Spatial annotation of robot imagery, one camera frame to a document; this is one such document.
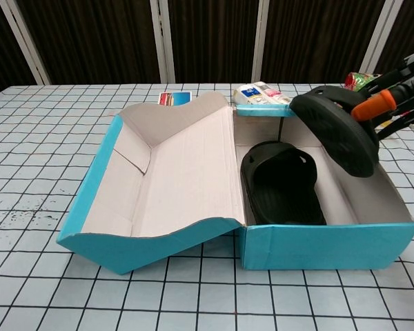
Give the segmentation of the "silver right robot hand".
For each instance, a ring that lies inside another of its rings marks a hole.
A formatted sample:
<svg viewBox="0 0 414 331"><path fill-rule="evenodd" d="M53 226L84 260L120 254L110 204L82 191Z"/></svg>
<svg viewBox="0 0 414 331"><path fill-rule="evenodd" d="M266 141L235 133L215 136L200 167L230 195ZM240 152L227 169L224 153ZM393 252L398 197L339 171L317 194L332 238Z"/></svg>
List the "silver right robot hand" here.
<svg viewBox="0 0 414 331"><path fill-rule="evenodd" d="M379 140L414 124L414 53L394 70L368 82L360 90L367 100L351 110L358 122L371 120L377 126L391 120L377 133Z"/></svg>

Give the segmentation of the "black rubber slipper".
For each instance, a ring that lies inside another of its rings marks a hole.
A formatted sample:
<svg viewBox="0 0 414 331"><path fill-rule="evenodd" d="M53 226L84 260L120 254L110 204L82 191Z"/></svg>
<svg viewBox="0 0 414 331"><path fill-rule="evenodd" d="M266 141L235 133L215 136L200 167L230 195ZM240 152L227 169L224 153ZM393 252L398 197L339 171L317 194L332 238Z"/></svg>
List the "black rubber slipper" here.
<svg viewBox="0 0 414 331"><path fill-rule="evenodd" d="M241 161L241 179L257 225L326 225L315 192L317 166L307 152L258 143Z"/></svg>
<svg viewBox="0 0 414 331"><path fill-rule="evenodd" d="M290 103L331 159L351 176L361 178L371 177L379 163L379 139L373 124L351 116L351 110L365 100L362 94L342 87L318 86Z"/></svg>

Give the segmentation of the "light blue cardboard shoe box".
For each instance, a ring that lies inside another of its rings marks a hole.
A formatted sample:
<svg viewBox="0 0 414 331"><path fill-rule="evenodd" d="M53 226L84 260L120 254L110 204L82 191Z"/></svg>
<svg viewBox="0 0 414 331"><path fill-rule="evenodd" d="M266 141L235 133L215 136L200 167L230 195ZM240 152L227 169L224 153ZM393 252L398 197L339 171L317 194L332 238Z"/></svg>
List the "light blue cardboard shoe box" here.
<svg viewBox="0 0 414 331"><path fill-rule="evenodd" d="M326 225L255 223L241 163L265 141L314 158ZM379 163L351 176L290 106L241 111L209 92L116 115L57 243L125 274L232 230L247 270L381 269L409 245L414 220Z"/></svg>

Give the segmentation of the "green chip can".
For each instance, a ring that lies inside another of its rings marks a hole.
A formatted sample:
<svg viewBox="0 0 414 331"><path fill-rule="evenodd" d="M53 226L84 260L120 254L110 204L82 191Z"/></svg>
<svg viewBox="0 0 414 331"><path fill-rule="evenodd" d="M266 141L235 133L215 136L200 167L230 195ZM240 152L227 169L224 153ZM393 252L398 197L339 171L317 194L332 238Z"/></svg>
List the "green chip can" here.
<svg viewBox="0 0 414 331"><path fill-rule="evenodd" d="M379 74L361 73L361 72L350 72L346 76L344 81L344 87L348 90L358 91L367 83L378 78Z"/></svg>

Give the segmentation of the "white printed snack package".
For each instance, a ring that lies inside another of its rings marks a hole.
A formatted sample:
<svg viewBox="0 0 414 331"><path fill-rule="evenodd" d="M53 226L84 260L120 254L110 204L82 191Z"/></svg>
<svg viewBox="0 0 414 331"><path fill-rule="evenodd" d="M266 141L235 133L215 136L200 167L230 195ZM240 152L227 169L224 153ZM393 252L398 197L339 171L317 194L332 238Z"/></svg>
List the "white printed snack package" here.
<svg viewBox="0 0 414 331"><path fill-rule="evenodd" d="M236 104L281 104L289 105L291 99L268 84L258 81L244 84L233 91L233 99Z"/></svg>

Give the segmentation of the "blue and red postcard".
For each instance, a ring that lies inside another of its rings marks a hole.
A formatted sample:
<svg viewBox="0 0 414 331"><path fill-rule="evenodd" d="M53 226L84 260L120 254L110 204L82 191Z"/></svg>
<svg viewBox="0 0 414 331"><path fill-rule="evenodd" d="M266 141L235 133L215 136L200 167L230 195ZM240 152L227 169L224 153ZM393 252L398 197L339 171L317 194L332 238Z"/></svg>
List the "blue and red postcard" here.
<svg viewBox="0 0 414 331"><path fill-rule="evenodd" d="M191 102L192 92L176 91L161 92L158 98L158 104L161 106L182 106Z"/></svg>

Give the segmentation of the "light blue checked tablecloth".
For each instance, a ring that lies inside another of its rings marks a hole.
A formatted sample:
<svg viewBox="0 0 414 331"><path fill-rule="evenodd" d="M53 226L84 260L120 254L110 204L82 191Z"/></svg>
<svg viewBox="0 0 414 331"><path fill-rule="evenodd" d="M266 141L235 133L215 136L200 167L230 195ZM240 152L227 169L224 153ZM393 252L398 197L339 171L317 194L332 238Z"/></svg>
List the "light blue checked tablecloth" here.
<svg viewBox="0 0 414 331"><path fill-rule="evenodd" d="M414 238L385 270L246 271L225 234L118 275L57 244L123 107L231 83L12 86L0 92L0 331L414 331ZM414 218L414 130L380 160Z"/></svg>

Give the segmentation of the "black folding screen white frame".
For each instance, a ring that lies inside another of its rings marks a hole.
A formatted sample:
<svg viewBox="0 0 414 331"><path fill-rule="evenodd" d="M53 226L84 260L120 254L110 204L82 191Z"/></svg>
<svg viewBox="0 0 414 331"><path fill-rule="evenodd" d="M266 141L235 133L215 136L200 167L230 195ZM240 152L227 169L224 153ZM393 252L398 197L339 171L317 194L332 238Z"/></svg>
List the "black folding screen white frame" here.
<svg viewBox="0 0 414 331"><path fill-rule="evenodd" d="M157 83L150 0L16 0L53 84ZM259 0L167 0L179 83L250 81ZM385 0L270 0L261 78L339 83L359 70ZM414 53L403 0L375 67ZM0 92L35 84L0 6Z"/></svg>

